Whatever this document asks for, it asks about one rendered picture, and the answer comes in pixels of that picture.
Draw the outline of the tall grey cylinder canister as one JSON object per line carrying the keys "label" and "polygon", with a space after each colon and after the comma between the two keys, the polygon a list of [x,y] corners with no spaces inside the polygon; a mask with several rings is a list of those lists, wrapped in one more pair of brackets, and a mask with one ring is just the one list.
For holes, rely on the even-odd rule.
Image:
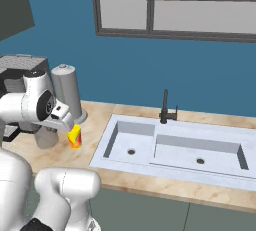
{"label": "tall grey cylinder canister", "polygon": [[60,64],[51,70],[51,76],[57,99],[68,105],[73,118],[78,119],[82,115],[82,109],[76,69],[67,64]]}

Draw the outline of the dark framed window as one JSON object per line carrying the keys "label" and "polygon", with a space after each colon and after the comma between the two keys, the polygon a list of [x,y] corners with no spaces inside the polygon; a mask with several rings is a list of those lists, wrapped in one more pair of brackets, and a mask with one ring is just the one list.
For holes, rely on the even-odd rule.
{"label": "dark framed window", "polygon": [[94,0],[102,36],[256,43],[256,2]]}

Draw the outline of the grey glass cup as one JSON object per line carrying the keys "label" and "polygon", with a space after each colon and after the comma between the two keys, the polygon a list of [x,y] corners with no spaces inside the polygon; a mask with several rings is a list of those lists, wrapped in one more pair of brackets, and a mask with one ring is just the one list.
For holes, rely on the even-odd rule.
{"label": "grey glass cup", "polygon": [[40,149],[48,149],[54,147],[59,137],[57,130],[42,126],[35,134],[36,144]]}

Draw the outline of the dark grey coffee machine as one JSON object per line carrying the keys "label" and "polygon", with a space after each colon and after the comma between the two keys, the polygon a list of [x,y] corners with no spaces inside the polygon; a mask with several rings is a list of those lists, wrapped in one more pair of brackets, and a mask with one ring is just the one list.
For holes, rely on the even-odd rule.
{"label": "dark grey coffee machine", "polygon": [[[6,93],[26,91],[23,75],[29,70],[44,70],[50,74],[48,58],[32,55],[0,55],[0,98]],[[27,122],[9,123],[5,126],[3,140],[11,142],[20,132],[35,134],[40,126]]]}

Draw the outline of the dark grey wall cupboard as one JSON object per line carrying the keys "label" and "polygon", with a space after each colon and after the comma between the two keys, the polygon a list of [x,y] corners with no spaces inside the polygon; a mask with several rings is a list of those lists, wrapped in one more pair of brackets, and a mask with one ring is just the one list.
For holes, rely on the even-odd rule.
{"label": "dark grey wall cupboard", "polygon": [[0,0],[0,41],[34,25],[29,0]]}

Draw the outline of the grey green cupboard door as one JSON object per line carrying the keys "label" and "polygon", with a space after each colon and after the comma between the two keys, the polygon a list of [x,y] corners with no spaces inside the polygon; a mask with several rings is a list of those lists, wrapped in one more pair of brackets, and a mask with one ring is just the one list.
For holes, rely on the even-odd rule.
{"label": "grey green cupboard door", "polygon": [[102,231],[184,231],[189,203],[102,188],[90,201]]}
{"label": "grey green cupboard door", "polygon": [[256,231],[256,213],[191,204],[184,231]]}

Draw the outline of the yellow orange cup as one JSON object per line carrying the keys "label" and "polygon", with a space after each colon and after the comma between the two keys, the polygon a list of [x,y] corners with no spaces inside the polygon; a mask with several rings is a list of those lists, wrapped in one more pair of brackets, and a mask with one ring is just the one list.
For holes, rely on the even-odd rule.
{"label": "yellow orange cup", "polygon": [[71,131],[67,132],[68,141],[70,147],[73,149],[78,149],[82,145],[81,138],[81,127],[79,124],[75,124]]}

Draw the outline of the white double basin sink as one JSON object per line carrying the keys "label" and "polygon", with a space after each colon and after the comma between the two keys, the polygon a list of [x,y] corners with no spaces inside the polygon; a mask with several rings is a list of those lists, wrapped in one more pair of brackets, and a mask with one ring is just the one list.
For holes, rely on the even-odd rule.
{"label": "white double basin sink", "polygon": [[113,114],[90,165],[256,191],[256,130]]}

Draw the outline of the black tap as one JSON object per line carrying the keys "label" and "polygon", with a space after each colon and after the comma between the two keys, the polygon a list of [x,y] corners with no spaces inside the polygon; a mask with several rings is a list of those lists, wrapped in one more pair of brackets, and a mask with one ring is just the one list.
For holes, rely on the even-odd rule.
{"label": "black tap", "polygon": [[167,99],[168,99],[168,90],[164,90],[164,97],[163,97],[163,103],[162,103],[162,108],[159,113],[159,118],[160,118],[160,123],[161,124],[166,124],[168,120],[177,120],[178,116],[178,110],[175,110],[174,113],[169,113],[168,108],[167,108]]}

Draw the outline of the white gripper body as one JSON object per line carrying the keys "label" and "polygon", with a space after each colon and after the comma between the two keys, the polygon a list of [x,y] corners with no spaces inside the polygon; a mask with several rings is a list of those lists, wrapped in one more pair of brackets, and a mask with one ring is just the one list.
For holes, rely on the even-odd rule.
{"label": "white gripper body", "polygon": [[85,110],[82,110],[82,114],[79,118],[74,119],[70,112],[66,114],[63,119],[52,119],[47,118],[43,121],[43,125],[45,127],[53,128],[53,129],[62,129],[65,131],[71,131],[75,124],[82,124],[88,117],[88,114]]}

